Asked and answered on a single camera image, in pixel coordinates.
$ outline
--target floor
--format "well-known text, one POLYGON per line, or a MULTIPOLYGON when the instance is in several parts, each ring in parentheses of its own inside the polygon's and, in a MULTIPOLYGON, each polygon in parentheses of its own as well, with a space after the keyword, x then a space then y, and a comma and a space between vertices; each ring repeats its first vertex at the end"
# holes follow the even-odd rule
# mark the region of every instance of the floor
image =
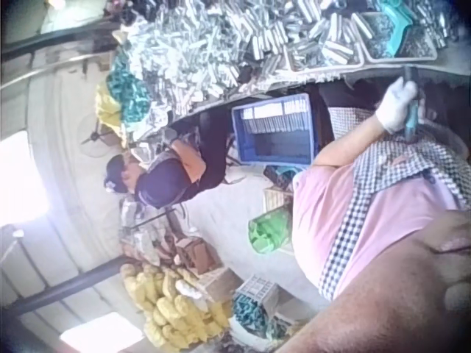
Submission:
POLYGON ((306 279, 292 255, 258 255, 249 244, 248 222, 263 214, 263 189, 271 185, 261 176, 249 176, 238 184, 207 190, 184 203, 188 217, 182 220, 179 211, 180 223, 187 235, 199 232, 242 279, 252 274, 262 276, 319 312, 328 302, 306 279))

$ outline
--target checkered apron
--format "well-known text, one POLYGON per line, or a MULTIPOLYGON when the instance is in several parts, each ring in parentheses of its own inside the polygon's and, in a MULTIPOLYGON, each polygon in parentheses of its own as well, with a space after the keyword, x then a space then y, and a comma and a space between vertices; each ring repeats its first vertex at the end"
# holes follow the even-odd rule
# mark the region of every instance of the checkered apron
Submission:
MULTIPOLYGON (((336 138, 372 114, 356 108, 330 108, 329 111, 336 138)), ((433 136, 419 132, 418 141, 414 144, 407 144, 401 135, 388 136, 373 143, 354 163, 353 197, 319 281, 319 291, 325 298, 333 299, 352 257, 372 197, 419 174, 432 174, 448 187, 465 209, 470 209, 471 166, 449 147, 437 143, 433 136), (406 160, 392 165, 401 156, 406 160)))

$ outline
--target blue basket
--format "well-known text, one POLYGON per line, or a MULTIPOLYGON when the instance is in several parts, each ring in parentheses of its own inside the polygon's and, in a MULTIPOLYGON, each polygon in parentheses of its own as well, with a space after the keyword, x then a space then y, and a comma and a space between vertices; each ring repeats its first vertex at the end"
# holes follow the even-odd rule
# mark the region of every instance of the blue basket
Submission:
POLYGON ((232 117, 243 163, 305 167, 319 151, 307 93, 234 107, 232 117))

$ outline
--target cap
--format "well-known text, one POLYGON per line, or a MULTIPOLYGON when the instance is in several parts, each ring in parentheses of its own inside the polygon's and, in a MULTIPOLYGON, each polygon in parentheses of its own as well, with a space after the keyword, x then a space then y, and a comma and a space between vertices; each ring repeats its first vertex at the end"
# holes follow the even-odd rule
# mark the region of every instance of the cap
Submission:
POLYGON ((118 154, 111 158, 106 165, 106 177, 103 186, 111 193, 127 193, 127 186, 123 183, 121 173, 124 171, 124 158, 118 154))

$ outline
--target window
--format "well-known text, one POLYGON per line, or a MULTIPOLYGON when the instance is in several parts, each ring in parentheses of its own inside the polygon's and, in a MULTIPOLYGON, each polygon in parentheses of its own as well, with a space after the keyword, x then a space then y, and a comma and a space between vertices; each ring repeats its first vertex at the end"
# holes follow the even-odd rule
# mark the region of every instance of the window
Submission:
POLYGON ((142 331, 118 313, 96 318, 60 336, 61 340, 82 353, 116 353, 142 338, 142 331))
POLYGON ((31 221, 47 212, 46 190, 29 150, 28 133, 0 141, 0 227, 31 221))

